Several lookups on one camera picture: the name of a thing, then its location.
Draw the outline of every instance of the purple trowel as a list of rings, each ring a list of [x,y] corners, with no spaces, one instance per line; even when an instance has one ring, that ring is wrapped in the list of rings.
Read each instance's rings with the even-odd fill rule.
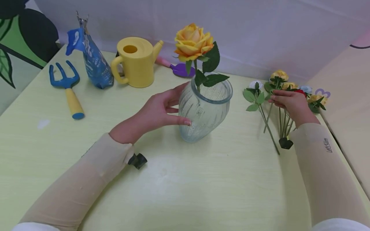
[[[177,64],[176,66],[172,65],[170,62],[165,60],[164,58],[158,56],[157,60],[155,61],[156,64],[168,67],[172,69],[172,72],[174,75],[177,75],[179,77],[184,77],[184,78],[192,78],[195,75],[195,69],[192,67],[190,69],[190,74],[188,75],[186,72],[186,65],[185,63],[180,63]]]

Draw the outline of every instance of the watering can handle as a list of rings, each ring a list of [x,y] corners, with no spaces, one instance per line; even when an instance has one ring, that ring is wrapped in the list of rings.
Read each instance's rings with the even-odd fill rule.
[[[121,78],[120,74],[118,73],[117,65],[119,63],[123,62],[123,58],[121,56],[117,56],[112,62],[111,62],[111,70],[114,78],[119,82],[120,84],[126,84],[128,83],[128,78]]]
[[[67,95],[67,102],[71,111],[72,118],[82,119],[83,117],[85,117],[84,110],[82,109],[81,104],[78,101],[72,88],[67,88],[65,90],[65,94]]]

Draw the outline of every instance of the blue garden fork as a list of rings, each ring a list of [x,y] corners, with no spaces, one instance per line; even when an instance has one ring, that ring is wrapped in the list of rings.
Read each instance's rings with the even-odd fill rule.
[[[54,66],[50,65],[49,68],[50,83],[52,86],[65,88],[65,94],[67,96],[67,102],[71,111],[72,118],[82,119],[83,117],[85,117],[84,110],[82,109],[80,102],[78,101],[75,93],[72,90],[72,86],[79,82],[80,76],[70,61],[67,60],[66,63],[71,67],[72,71],[74,72],[74,77],[68,78],[65,75],[65,72],[61,65],[59,63],[56,63],[57,67],[62,73],[62,79],[58,81],[54,79]]]

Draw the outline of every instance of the glass vase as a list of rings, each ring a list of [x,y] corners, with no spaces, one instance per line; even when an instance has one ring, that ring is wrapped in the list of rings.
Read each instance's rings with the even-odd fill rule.
[[[189,118],[191,126],[180,126],[181,137],[194,143],[208,135],[229,112],[232,86],[228,80],[212,87],[201,85],[198,92],[195,77],[183,90],[179,100],[179,116]]]

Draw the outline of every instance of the small yellow rose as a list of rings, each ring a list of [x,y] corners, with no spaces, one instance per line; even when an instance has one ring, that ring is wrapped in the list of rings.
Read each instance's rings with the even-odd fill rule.
[[[285,71],[279,69],[271,74],[271,78],[275,78],[275,76],[282,78],[285,81],[288,81],[289,76],[286,74]]]
[[[325,105],[326,102],[327,102],[327,98],[325,96],[323,96],[323,95],[311,95],[310,98],[307,100],[307,102],[309,102],[309,103],[316,102],[319,99],[321,99],[322,97],[324,97],[324,98],[321,100],[320,103],[322,105]]]
[[[203,33],[195,23],[179,30],[175,38],[176,50],[181,62],[195,60],[213,48],[213,37],[209,32]]]
[[[282,89],[286,90],[286,89],[288,89],[289,86],[290,86],[291,89],[298,88],[298,85],[293,83],[293,82],[285,82],[285,83],[283,83]]]

